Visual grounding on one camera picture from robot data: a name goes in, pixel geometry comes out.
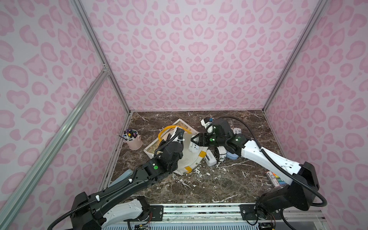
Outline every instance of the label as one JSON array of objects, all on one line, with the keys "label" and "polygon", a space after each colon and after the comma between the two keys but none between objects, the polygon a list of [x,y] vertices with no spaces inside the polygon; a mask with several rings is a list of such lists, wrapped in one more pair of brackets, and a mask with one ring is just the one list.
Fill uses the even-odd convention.
[{"label": "label", "polygon": [[280,186],[279,182],[277,181],[276,177],[273,175],[271,171],[266,172],[266,175],[274,187]]}]

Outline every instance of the pink pencil holder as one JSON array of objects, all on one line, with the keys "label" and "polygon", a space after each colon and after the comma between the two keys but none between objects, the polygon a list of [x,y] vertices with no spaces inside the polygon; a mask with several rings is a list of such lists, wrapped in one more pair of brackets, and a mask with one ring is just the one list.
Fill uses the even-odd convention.
[{"label": "pink pencil holder", "polygon": [[137,137],[132,140],[132,141],[126,141],[124,140],[125,143],[127,143],[128,147],[131,149],[131,150],[137,150],[139,149],[143,142],[141,140],[141,135],[138,134],[138,131],[137,130],[133,130],[133,131],[136,131],[137,132]]}]

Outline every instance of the marker set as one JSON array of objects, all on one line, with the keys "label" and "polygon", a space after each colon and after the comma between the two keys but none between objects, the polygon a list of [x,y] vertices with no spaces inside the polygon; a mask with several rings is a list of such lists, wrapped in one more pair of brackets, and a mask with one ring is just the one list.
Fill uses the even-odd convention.
[{"label": "marker set", "polygon": [[134,129],[127,129],[124,131],[123,136],[120,136],[119,134],[117,135],[126,141],[133,141],[135,138],[137,138],[138,133]]},{"label": "marker set", "polygon": [[271,181],[274,187],[279,187],[286,184],[285,181],[283,181],[278,175],[274,174],[271,171],[266,172],[266,176]]}]

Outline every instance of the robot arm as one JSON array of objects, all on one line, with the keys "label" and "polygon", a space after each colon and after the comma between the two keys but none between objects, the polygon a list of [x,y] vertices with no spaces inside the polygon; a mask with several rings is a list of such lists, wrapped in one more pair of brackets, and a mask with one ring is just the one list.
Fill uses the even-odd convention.
[{"label": "robot arm", "polygon": [[132,194],[160,182],[177,169],[177,162],[183,157],[183,134],[184,130],[175,128],[173,136],[160,143],[155,156],[137,167],[130,177],[91,195],[85,192],[78,194],[74,198],[72,210],[54,221],[48,230],[69,216],[74,230],[100,230],[118,221],[147,219],[149,204],[144,197],[120,204],[119,209],[114,207]]},{"label": "robot arm", "polygon": [[[234,134],[229,123],[223,118],[211,121],[206,118],[202,120],[201,124],[206,128],[206,132],[198,133],[192,137],[192,142],[198,146],[225,148],[226,151],[232,154],[237,154],[260,164],[287,183],[282,189],[261,195],[255,204],[257,216],[266,218],[269,213],[277,209],[292,206],[307,211],[311,205],[316,205],[313,200],[316,193],[318,193],[319,184],[312,164],[308,162],[299,164],[288,160],[261,147],[256,139],[251,140],[243,134]],[[325,200],[318,205],[326,205]]]}]

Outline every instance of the yellow handle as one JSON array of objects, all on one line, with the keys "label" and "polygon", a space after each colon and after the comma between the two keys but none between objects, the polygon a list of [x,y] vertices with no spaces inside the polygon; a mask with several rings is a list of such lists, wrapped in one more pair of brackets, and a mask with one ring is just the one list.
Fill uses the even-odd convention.
[{"label": "yellow handle", "polygon": [[161,135],[163,134],[163,132],[165,132],[166,130],[168,130],[168,129],[171,129],[171,128],[176,128],[176,127],[179,127],[179,128],[182,128],[182,129],[184,129],[184,131],[185,132],[187,132],[187,133],[192,133],[191,131],[189,131],[189,130],[187,130],[186,128],[184,128],[184,127],[181,127],[181,126],[178,126],[178,125],[169,125],[169,126],[167,126],[167,127],[165,127],[160,133],[159,133],[159,141],[162,141],[162,138],[161,138]]}]

